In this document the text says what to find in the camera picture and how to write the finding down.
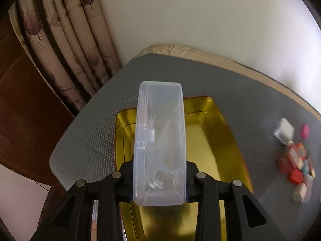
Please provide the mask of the clear plastic box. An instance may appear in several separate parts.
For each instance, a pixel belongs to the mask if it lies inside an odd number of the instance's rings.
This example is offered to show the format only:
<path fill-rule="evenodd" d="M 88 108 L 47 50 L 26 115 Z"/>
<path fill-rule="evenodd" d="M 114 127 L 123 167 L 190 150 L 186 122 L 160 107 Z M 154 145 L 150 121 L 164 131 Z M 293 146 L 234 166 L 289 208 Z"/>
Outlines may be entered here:
<path fill-rule="evenodd" d="M 183 91 L 179 83 L 139 87 L 133 153 L 133 201 L 177 206 L 186 200 L 187 159 Z"/>

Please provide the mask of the gold red-rimmed tray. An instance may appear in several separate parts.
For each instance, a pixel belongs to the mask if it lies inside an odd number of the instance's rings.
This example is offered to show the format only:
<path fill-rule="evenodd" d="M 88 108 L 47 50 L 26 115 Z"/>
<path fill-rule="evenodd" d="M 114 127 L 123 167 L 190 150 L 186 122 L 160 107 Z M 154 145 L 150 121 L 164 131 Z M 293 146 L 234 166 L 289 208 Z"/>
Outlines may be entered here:
<path fill-rule="evenodd" d="M 184 99 L 187 160 L 218 181 L 241 180 L 253 190 L 241 151 L 221 111 L 210 97 Z M 136 108 L 116 116 L 115 162 L 119 169 L 134 152 Z M 194 240 L 197 203 L 142 207 L 121 203 L 127 240 Z"/>

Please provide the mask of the grey honeycomb mat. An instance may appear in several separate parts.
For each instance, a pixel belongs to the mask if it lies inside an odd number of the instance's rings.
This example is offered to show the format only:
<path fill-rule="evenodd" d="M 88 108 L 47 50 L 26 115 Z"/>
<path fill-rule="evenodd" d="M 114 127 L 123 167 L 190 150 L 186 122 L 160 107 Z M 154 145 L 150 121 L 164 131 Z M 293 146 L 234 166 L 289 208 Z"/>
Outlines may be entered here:
<path fill-rule="evenodd" d="M 115 169 L 115 123 L 119 111 L 135 107 L 143 81 L 178 82 L 185 97 L 208 96 L 231 128 L 249 170 L 254 194 L 288 240 L 320 240 L 320 177 L 310 200 L 295 202 L 293 186 L 275 165 L 282 146 L 273 135 L 285 117 L 305 141 L 320 171 L 320 122 L 302 104 L 277 89 L 217 64 L 159 54 L 132 59 L 89 101 L 50 157 L 52 173 L 69 189 L 78 179 L 95 182 Z"/>

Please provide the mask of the red cube block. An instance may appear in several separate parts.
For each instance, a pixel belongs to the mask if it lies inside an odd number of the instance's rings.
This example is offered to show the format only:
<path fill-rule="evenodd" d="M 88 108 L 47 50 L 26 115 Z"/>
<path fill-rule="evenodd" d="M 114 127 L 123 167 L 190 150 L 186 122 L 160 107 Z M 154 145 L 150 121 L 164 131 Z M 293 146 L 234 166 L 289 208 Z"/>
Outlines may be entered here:
<path fill-rule="evenodd" d="M 287 179 L 294 185 L 300 185 L 302 184 L 304 180 L 303 173 L 298 169 L 293 169 L 289 174 Z"/>

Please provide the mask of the white striped small box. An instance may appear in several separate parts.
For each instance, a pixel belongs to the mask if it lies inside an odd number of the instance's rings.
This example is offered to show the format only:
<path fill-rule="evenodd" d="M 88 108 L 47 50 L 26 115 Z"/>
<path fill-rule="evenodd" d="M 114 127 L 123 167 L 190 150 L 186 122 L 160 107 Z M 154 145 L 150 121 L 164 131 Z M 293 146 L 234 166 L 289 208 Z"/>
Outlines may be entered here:
<path fill-rule="evenodd" d="M 292 193 L 292 198 L 296 202 L 303 202 L 307 195 L 307 186 L 305 183 L 301 183 L 296 186 L 294 192 Z"/>

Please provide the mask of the red white small box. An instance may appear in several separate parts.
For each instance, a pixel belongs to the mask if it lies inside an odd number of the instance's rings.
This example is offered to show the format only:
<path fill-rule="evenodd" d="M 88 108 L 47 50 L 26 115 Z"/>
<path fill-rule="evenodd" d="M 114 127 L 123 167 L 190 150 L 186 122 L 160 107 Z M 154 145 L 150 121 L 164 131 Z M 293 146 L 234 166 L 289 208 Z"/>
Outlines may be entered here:
<path fill-rule="evenodd" d="M 287 158 L 292 163 L 292 166 L 298 170 L 301 170 L 304 166 L 303 159 L 299 155 L 299 151 L 295 144 L 292 144 L 288 147 Z"/>

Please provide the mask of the brown wooden door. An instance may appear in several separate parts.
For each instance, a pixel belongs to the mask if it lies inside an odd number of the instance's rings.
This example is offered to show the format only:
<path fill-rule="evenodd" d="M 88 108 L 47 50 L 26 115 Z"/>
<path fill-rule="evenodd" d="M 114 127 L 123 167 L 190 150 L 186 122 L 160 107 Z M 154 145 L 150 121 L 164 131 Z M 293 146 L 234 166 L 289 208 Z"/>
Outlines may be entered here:
<path fill-rule="evenodd" d="M 49 159 L 73 116 L 23 50 L 9 16 L 1 19 L 1 165 L 54 185 Z"/>

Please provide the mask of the clear box with pink contents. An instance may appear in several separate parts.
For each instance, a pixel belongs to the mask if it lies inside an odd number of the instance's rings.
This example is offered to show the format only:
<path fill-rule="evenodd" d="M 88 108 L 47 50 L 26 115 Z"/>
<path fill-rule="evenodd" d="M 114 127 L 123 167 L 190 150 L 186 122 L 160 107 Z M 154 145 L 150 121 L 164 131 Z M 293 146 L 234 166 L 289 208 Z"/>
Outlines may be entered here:
<path fill-rule="evenodd" d="M 310 200 L 311 193 L 312 193 L 312 186 L 313 186 L 313 181 L 316 177 L 316 172 L 313 166 L 313 162 L 311 159 L 306 158 L 304 160 L 304 166 L 302 168 L 302 172 L 304 175 L 304 185 L 306 187 L 306 193 L 304 195 L 304 198 L 302 200 L 302 203 L 307 203 Z"/>

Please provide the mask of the magenta rectangular block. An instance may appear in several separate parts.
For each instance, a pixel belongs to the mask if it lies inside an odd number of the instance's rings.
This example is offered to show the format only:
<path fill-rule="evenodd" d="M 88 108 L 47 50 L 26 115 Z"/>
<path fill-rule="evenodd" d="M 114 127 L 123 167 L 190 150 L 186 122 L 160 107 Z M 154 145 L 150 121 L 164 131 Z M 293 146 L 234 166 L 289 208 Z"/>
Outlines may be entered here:
<path fill-rule="evenodd" d="M 309 137 L 310 134 L 310 127 L 308 126 L 307 123 L 304 123 L 301 129 L 301 137 L 303 139 L 307 139 Z"/>

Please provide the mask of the beige patterned curtain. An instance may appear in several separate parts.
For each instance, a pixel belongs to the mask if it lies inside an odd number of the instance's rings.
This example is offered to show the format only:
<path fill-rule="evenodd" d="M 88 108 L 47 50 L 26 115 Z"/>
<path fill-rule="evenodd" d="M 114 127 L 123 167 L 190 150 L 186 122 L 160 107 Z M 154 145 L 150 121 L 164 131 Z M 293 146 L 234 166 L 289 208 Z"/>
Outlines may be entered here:
<path fill-rule="evenodd" d="M 25 53 L 72 115 L 121 69 L 100 0 L 14 0 L 8 13 Z"/>

